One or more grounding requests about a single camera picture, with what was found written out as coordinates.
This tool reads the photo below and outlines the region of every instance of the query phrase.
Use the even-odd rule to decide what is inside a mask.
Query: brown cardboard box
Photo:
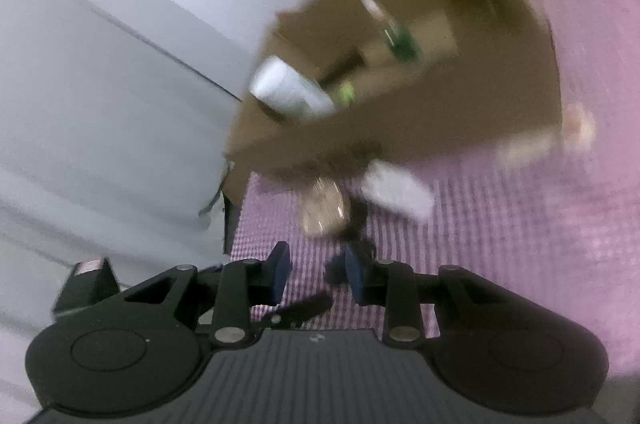
[[[349,173],[373,157],[426,159],[560,124],[552,38],[529,0],[377,1],[399,21],[420,25],[423,43],[452,33],[450,54],[422,66],[361,70],[351,78],[367,85],[366,97],[305,123],[278,123],[247,94],[228,141],[230,160],[291,181]],[[263,57],[275,54],[318,78],[377,36],[359,0],[312,0],[279,16]]]
[[[247,165],[238,163],[226,174],[222,185],[222,192],[236,206],[241,206],[246,193],[246,187],[251,176],[251,169]]]

